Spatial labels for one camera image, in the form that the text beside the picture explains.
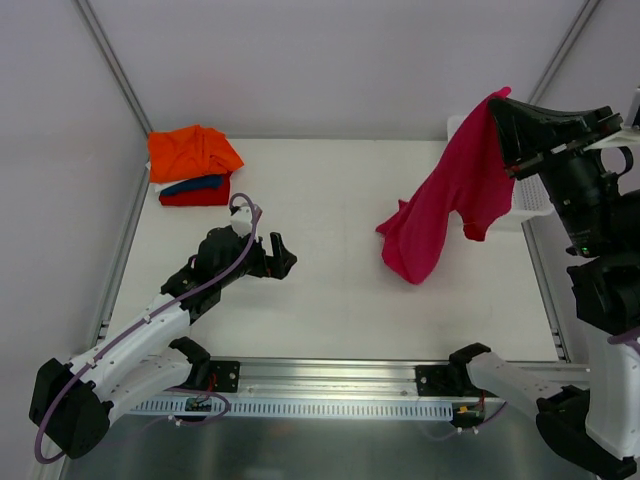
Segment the magenta t shirt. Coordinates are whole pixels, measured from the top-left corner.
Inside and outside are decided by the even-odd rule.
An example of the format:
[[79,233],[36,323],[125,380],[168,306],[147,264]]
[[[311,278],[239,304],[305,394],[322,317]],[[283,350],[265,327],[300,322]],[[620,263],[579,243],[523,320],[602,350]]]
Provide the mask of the magenta t shirt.
[[406,282],[419,285],[436,268],[442,254],[450,214],[463,222],[464,236],[476,242],[509,213],[515,180],[502,160],[491,100],[511,94],[505,86],[482,100],[448,141],[436,167],[408,201],[376,227],[383,237],[384,264]]

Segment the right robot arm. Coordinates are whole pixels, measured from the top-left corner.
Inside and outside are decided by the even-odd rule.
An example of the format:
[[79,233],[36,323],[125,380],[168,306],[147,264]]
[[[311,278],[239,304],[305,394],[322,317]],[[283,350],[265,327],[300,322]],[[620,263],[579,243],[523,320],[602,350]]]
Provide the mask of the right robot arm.
[[639,140],[610,107],[561,112],[493,100],[502,158],[512,178],[538,175],[582,263],[568,269],[589,352],[587,388],[545,381],[475,343],[449,358],[459,395],[484,390],[531,418],[547,446],[602,479],[634,475],[639,460],[639,194],[621,193],[601,153],[626,169]]

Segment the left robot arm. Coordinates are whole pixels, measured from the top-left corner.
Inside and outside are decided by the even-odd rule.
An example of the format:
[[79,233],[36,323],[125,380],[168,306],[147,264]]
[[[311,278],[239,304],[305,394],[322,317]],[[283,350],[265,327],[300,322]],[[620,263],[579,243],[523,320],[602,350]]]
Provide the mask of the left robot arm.
[[222,290],[244,277],[284,279],[297,262],[279,233],[270,252],[253,231],[210,230],[198,251],[161,286],[127,326],[100,344],[37,371],[29,418],[38,430],[41,464],[77,459],[97,446],[115,422],[163,390],[204,389],[210,355],[184,330],[216,306]]

